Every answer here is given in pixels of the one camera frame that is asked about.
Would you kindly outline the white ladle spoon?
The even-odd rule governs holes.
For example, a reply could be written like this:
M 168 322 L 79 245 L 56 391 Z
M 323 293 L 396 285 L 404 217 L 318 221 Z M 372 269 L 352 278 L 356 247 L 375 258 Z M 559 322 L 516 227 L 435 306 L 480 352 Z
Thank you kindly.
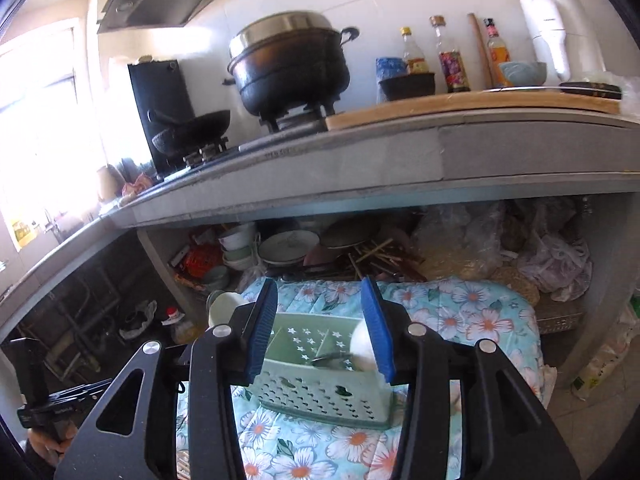
M 362 372 L 374 372 L 378 369 L 373 352 L 366 320 L 358 322 L 349 341 L 349 354 L 352 365 Z

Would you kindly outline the white rice paddle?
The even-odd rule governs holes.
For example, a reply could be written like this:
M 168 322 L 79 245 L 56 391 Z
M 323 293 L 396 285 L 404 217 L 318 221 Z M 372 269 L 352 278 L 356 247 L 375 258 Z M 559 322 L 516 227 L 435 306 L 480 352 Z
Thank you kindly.
M 247 301 L 236 292 L 212 292 L 207 298 L 208 326 L 228 324 L 234 310 L 244 304 Z

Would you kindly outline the metal spoon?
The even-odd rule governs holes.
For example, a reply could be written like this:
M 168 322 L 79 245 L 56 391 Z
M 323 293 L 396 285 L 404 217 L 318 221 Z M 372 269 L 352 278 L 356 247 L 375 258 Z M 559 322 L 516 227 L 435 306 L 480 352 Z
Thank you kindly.
M 351 357 L 352 355 L 349 352 L 331 352 L 317 356 L 311 361 L 311 365 L 314 367 L 334 368 L 337 367 L 338 364 L 344 365 L 346 362 L 349 362 Z

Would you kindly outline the concrete kitchen counter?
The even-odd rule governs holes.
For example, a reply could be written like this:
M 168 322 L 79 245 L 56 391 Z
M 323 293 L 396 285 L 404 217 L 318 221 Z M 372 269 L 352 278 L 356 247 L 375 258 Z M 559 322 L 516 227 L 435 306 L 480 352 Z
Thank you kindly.
M 262 142 L 80 230 L 10 290 L 1 328 L 13 330 L 68 274 L 132 228 L 638 187 L 638 122 L 597 113 L 485 110 Z

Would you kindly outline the green plastic utensil holder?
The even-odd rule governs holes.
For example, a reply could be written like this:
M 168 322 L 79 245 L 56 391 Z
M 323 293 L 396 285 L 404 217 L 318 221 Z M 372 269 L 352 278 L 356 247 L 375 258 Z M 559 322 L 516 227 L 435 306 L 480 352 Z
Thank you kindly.
M 266 408 L 326 424 L 385 429 L 392 419 L 393 390 L 384 377 L 356 370 L 352 361 L 314 367 L 331 352 L 349 352 L 358 318 L 278 313 L 262 372 L 248 387 Z

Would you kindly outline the cooking oil bottle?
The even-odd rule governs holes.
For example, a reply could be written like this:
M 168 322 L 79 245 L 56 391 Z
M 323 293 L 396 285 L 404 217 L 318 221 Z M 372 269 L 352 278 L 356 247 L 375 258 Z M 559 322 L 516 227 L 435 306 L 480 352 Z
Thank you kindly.
M 166 318 L 162 325 L 170 331 L 170 336 L 175 344 L 190 344 L 198 338 L 198 326 L 193 324 L 186 315 L 175 306 L 166 308 Z

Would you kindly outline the floral quilted tablecloth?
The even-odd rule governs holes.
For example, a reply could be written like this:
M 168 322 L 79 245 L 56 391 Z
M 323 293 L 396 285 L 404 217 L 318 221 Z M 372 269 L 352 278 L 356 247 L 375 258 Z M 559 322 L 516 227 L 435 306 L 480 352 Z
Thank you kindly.
M 488 338 L 509 356 L 542 402 L 552 383 L 534 308 L 506 286 L 445 278 L 431 283 L 380 283 L 382 296 L 401 304 L 413 321 L 458 344 Z M 279 311 L 359 318 L 357 282 L 278 284 Z M 394 390 L 390 428 L 365 430 L 322 424 L 260 405 L 250 390 L 231 390 L 241 457 L 249 479 L 387 479 L 393 472 L 405 416 L 407 390 Z

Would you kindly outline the white plastic bag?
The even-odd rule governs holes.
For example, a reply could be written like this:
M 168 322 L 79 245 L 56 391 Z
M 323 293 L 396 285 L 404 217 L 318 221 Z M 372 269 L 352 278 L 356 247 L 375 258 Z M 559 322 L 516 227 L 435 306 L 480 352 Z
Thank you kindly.
M 623 362 L 638 336 L 639 310 L 630 302 L 606 334 L 604 343 L 570 385 L 572 393 L 580 400 L 587 400 Z

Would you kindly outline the stack of white bowls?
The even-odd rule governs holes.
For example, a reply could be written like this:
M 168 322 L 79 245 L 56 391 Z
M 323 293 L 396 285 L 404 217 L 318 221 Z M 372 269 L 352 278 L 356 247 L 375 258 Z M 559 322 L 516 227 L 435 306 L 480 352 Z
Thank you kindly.
M 245 271 L 254 266 L 256 240 L 254 222 L 239 224 L 218 236 L 222 248 L 222 261 L 235 271 Z

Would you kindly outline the white plate under counter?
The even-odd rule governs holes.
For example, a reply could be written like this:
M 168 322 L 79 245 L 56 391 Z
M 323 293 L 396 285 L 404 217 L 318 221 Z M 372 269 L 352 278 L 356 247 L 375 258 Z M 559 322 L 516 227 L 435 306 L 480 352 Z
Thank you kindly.
M 301 262 L 319 244 L 312 231 L 294 230 L 270 236 L 258 247 L 258 256 L 272 266 L 289 266 Z

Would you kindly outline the black wok pan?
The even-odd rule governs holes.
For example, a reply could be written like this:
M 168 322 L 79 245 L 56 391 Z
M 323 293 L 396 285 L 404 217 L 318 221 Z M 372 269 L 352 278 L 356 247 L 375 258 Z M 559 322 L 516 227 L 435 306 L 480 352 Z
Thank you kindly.
M 218 110 L 186 122 L 178 122 L 157 110 L 148 110 L 146 114 L 151 124 L 162 127 L 162 131 L 153 136 L 152 143 L 168 157 L 183 157 L 211 145 L 216 153 L 227 149 L 228 139 L 224 134 L 230 126 L 230 110 Z

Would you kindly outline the black splash guard panel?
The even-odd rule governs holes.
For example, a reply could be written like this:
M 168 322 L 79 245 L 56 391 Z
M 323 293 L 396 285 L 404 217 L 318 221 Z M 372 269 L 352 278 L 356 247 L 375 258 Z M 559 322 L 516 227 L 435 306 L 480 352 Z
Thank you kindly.
M 186 122 L 195 117 L 179 63 L 176 60 L 129 64 L 128 73 L 146 144 L 157 174 L 166 177 L 184 168 L 180 157 L 168 157 L 153 144 L 165 127 L 149 120 L 149 111 Z

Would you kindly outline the wooden cutting board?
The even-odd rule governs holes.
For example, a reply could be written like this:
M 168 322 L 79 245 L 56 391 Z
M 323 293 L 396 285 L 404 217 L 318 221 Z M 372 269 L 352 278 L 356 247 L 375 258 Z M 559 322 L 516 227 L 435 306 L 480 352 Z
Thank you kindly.
M 608 115 L 620 114 L 620 102 L 617 100 L 581 96 L 550 89 L 506 89 L 439 94 L 386 102 L 361 110 L 332 115 L 326 118 L 326 128 L 334 131 L 426 115 L 470 110 L 510 110 L 511 108 L 551 108 Z

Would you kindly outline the dark sauce bottle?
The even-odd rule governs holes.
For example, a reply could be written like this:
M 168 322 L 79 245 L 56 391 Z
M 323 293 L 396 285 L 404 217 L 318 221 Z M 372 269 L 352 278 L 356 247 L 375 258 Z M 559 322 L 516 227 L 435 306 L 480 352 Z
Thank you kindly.
M 446 20 L 441 15 L 433 15 L 430 22 L 436 35 L 436 47 L 442 74 L 449 93 L 468 92 L 471 90 L 463 58 L 446 29 Z

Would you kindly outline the light blue bowl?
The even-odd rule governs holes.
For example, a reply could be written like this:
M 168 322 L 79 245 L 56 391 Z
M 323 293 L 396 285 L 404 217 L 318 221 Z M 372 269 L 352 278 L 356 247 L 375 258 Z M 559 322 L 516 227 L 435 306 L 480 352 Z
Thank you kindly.
M 547 64 L 544 62 L 503 62 L 499 70 L 514 87 L 540 87 L 547 80 Z

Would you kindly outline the black tray dish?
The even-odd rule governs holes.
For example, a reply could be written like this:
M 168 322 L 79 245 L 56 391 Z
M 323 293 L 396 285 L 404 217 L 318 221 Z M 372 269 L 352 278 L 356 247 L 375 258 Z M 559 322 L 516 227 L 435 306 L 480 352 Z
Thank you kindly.
M 393 78 L 383 79 L 378 83 L 387 101 L 400 101 L 434 96 L 435 74 L 405 74 Z

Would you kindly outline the large black stock pot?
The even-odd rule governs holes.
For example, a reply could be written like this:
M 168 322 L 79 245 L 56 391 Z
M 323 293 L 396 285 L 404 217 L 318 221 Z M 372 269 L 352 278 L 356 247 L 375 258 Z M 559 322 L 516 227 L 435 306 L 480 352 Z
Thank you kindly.
M 359 36 L 321 13 L 271 14 L 230 40 L 228 73 L 246 110 L 272 131 L 294 108 L 331 116 L 350 83 L 343 46 Z

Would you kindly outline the orange sauce bottle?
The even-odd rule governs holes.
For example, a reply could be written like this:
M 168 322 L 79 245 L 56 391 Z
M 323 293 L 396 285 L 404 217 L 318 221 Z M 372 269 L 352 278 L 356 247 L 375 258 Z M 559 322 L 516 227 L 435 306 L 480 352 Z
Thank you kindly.
M 491 68 L 495 76 L 496 85 L 500 88 L 510 87 L 510 82 L 503 75 L 500 68 L 502 63 L 511 61 L 509 49 L 500 37 L 494 20 L 492 18 L 485 18 L 484 24 L 487 32 L 487 47 L 491 60 Z

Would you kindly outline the yellow cap sauce bottle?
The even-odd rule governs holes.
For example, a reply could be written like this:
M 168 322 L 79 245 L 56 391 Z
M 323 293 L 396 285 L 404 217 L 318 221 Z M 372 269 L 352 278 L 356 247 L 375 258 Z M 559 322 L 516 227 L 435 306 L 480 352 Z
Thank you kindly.
M 426 74 L 430 71 L 426 62 L 425 55 L 421 48 L 413 38 L 410 27 L 401 27 L 400 34 L 404 42 L 404 62 L 407 66 L 408 73 Z

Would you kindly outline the wooden rolling pin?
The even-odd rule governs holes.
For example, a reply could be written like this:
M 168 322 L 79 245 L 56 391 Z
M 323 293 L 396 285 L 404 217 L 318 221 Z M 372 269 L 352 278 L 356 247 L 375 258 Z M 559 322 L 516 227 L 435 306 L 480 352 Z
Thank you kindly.
M 483 35 L 480 32 L 480 24 L 478 24 L 477 18 L 474 13 L 468 14 L 468 21 L 472 29 L 474 36 L 475 47 L 480 58 L 480 67 L 482 68 L 482 74 L 484 79 L 484 85 L 487 90 L 495 88 L 494 76 L 491 73 L 491 67 L 488 61 L 485 44 L 483 41 Z

